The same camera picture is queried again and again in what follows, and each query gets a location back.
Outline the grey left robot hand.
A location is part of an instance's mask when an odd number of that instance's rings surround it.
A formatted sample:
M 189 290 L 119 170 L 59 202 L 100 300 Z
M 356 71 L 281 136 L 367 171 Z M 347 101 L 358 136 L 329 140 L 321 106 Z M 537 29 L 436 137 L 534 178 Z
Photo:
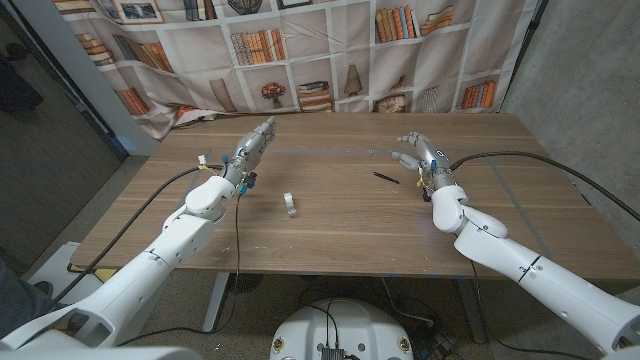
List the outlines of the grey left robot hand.
M 239 185 L 246 175 L 257 168 L 264 151 L 275 136 L 276 120 L 271 116 L 238 142 L 223 171 L 223 178 L 233 185 Z

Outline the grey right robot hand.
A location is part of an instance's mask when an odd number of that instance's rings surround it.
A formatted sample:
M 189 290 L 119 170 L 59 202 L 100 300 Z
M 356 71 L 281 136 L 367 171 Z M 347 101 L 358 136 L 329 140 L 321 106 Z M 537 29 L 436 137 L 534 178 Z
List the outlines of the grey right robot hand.
M 436 191 L 456 184 L 448 157 L 426 136 L 410 132 L 408 135 L 399 137 L 397 141 L 413 146 L 417 157 L 394 151 L 391 153 L 391 158 L 397 160 L 405 169 L 417 171 L 420 175 L 419 183 L 424 188 Z

